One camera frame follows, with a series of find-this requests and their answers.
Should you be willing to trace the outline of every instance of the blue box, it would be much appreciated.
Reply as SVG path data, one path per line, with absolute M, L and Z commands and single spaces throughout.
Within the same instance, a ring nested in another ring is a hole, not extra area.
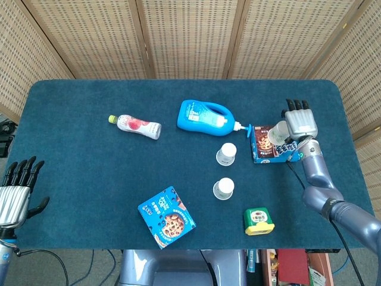
M 268 131 L 273 126 L 255 126 L 250 133 L 250 143 L 254 163 L 284 163 L 297 148 L 296 142 L 291 144 L 273 145 L 267 138 Z M 291 162 L 300 160 L 299 151 L 292 155 Z
M 140 204 L 138 210 L 161 249 L 196 227 L 172 186 Z

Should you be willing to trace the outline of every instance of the white paper cup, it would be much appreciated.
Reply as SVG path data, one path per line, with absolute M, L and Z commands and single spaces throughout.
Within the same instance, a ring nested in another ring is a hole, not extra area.
M 222 178 L 213 186 L 213 194 L 219 200 L 227 200 L 233 195 L 234 182 L 230 178 Z
M 278 124 L 271 128 L 267 134 L 268 140 L 273 145 L 283 145 L 289 136 L 287 122 L 284 120 L 278 122 Z
M 225 143 L 216 154 L 217 162 L 222 166 L 230 166 L 236 158 L 237 148 L 233 143 Z

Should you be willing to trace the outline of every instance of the white bottle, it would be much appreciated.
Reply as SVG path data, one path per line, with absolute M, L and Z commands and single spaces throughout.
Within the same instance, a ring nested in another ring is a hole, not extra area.
M 155 140 L 159 139 L 161 132 L 160 123 L 143 121 L 130 115 L 110 115 L 108 121 L 116 124 L 120 130 L 143 134 Z

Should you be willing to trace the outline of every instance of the woven wall panel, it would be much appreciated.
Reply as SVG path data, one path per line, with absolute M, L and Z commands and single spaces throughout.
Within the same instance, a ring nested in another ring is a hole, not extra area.
M 357 150 L 373 210 L 381 219 L 381 138 Z
M 13 0 L 0 3 L 0 74 L 1 112 L 15 121 L 36 81 L 70 77 Z
M 157 78 L 222 77 L 237 0 L 143 1 Z
M 232 78 L 301 77 L 353 2 L 252 0 Z
M 78 78 L 145 78 L 127 0 L 27 0 Z
M 373 1 L 314 77 L 334 81 L 352 133 L 381 117 L 381 1 Z

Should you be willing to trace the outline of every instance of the green can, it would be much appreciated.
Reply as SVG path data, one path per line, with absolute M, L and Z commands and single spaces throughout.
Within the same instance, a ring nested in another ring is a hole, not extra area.
M 247 235 L 268 234 L 275 227 L 265 207 L 245 210 L 243 218 L 245 219 L 245 233 Z

